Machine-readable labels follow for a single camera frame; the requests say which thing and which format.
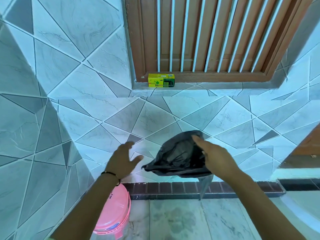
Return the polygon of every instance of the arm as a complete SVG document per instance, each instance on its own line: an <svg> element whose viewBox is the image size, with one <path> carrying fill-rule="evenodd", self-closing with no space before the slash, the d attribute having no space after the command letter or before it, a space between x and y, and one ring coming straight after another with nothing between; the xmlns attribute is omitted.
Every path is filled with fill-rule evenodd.
<svg viewBox="0 0 320 240"><path fill-rule="evenodd" d="M143 156L139 155L130 161L129 149L132 145L134 145L133 142L127 142L118 147L105 169L106 172L112 172L116 176L107 173L100 175L90 190L50 236L51 238L55 240L90 239L104 204L114 187L119 183L118 179L129 175L138 162L143 159Z"/></svg>
<svg viewBox="0 0 320 240"><path fill-rule="evenodd" d="M198 136L192 137L203 149L206 167L233 188L262 239L305 239L258 184L239 169L225 148L204 141Z"/></svg>

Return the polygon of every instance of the green and yellow box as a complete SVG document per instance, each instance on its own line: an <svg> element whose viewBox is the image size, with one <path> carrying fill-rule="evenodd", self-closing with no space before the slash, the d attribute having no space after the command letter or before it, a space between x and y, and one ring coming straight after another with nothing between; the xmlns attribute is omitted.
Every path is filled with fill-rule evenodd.
<svg viewBox="0 0 320 240"><path fill-rule="evenodd" d="M152 88L173 88L174 74L149 74L148 86Z"/></svg>

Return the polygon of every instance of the window bar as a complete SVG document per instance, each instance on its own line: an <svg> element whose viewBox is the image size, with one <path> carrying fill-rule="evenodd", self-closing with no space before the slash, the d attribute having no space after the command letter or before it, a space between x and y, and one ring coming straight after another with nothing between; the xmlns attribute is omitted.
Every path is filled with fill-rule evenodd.
<svg viewBox="0 0 320 240"><path fill-rule="evenodd" d="M224 55L224 52L226 51L227 42L228 42L229 34L230 34L230 29L231 29L233 17L234 17L235 12L236 12L237 4L238 4L238 0L233 0L231 12L229 13L228 26L226 28L226 33L225 33L225 36L224 36L224 41L223 41L223 46L222 46L222 50L221 50L221 55L220 55L220 60L219 60L217 72L220 72L220 69L221 69L223 55Z"/></svg>
<svg viewBox="0 0 320 240"><path fill-rule="evenodd" d="M262 5L261 10L260 10L259 17L258 17L258 19L256 21L256 25L254 27L254 30L253 30L252 34L251 34L251 38L250 38L250 41L248 43L247 50L246 50L246 52L244 54L244 57L243 57L242 64L241 64L239 72L242 72L242 69L243 69L243 67L245 65L246 59L248 57L248 54L249 54L249 51L250 51L250 48L251 48L251 45L252 45L252 43L254 41L254 36L256 35L256 32L258 30L258 27L259 27L259 24L261 22L264 10L266 9L267 3L268 3L268 0L264 0L263 5Z"/></svg>
<svg viewBox="0 0 320 240"><path fill-rule="evenodd" d="M157 51L158 72L160 72L160 0L157 0Z"/></svg>
<svg viewBox="0 0 320 240"><path fill-rule="evenodd" d="M208 69L208 64L209 64L210 55L211 55L211 49L212 49L212 43L214 41L214 34L216 32L216 27L217 27L217 22L218 22L218 17L219 17L219 11L220 11L220 7L221 7L221 1L222 0L218 0L216 13L214 15L214 21L213 21L213 26L212 26L212 31L211 31L209 48L208 48L208 52L207 52L207 58L205 60L204 72L207 72L207 69Z"/></svg>
<svg viewBox="0 0 320 240"><path fill-rule="evenodd" d="M241 24L241 27L240 27L240 31L239 31L239 34L238 34L238 39L237 39L237 42L235 43L233 54L232 54L232 57L231 57L231 60L230 60L228 72L231 71L232 64L233 64L233 61L235 59L235 56L236 56L236 53L237 53L237 50L238 50L238 46L239 46L239 43L240 43L240 40L241 40L242 32L243 32L243 29L245 28L245 24L246 24L246 21L247 21L247 17L248 17L249 11L250 11L250 7L251 7L251 4L252 4L252 1L253 0L249 0L248 1L247 8L245 10L244 17L243 17L243 20L242 20L242 24Z"/></svg>
<svg viewBox="0 0 320 240"><path fill-rule="evenodd" d="M194 51L192 72L195 72L195 69L196 69L196 62L197 62L197 55L198 55L198 48L199 48L199 41L200 41L202 19L203 19L203 13L205 11L205 3L206 3L206 0L202 0L200 18L199 18L199 25L198 25L198 34L197 34L197 40L196 40L196 43L195 43L195 51Z"/></svg>
<svg viewBox="0 0 320 240"><path fill-rule="evenodd" d="M169 71L172 72L172 55L174 50L174 6L176 0L171 0L171 31L170 31L170 65Z"/></svg>
<svg viewBox="0 0 320 240"><path fill-rule="evenodd" d="M258 63L258 60L259 60L259 58L260 58L260 56L261 56L263 47L264 47L264 45L266 44L266 41L267 41L268 36L269 36L269 34L270 34L270 31L271 31L271 28L272 28L272 26L273 26L273 23L275 22L275 19L276 19L277 15L278 15L278 12L279 12L279 10L280 10L280 7L281 7L282 2L283 2L283 0L278 0L277 6L275 7L275 10L274 10L274 12L273 12L273 14L272 14L271 20L270 20L270 22L269 22L269 24L268 24L268 28L267 28L267 30L266 30L266 32L265 32L265 34L264 34L263 40L262 40L262 42L261 42L261 44L260 44L260 48L259 48L259 51L258 51L258 53L257 53L257 56L256 56L255 59L254 59L254 63L253 63L253 65L252 65L251 72L254 72L254 69L255 69L255 67L256 67L256 65L257 65L257 63Z"/></svg>
<svg viewBox="0 0 320 240"><path fill-rule="evenodd" d="M184 15L184 27L183 27L183 39L182 39L182 54L181 54L180 72L183 72L184 51L185 51L185 48L186 48L187 25L188 25L188 15L189 15L189 3L190 3L190 0L186 0L186 11L185 11L185 15Z"/></svg>

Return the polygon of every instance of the marble floor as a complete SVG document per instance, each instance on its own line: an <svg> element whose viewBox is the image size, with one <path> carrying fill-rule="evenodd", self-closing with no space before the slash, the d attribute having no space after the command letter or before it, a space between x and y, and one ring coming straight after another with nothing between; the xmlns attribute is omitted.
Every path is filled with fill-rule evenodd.
<svg viewBox="0 0 320 240"><path fill-rule="evenodd" d="M300 221L280 198L274 204L307 240L320 234ZM92 235L91 240L113 236ZM239 199L132 201L130 223L121 240L261 240Z"/></svg>

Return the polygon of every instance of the pink trash bin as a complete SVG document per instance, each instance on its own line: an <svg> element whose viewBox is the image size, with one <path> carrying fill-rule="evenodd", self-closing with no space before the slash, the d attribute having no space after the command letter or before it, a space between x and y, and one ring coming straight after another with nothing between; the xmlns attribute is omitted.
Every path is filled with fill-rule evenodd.
<svg viewBox="0 0 320 240"><path fill-rule="evenodd" d="M123 236L123 229L129 222L131 208L130 195L125 186L115 187L100 214L94 233L113 234L115 239Z"/></svg>

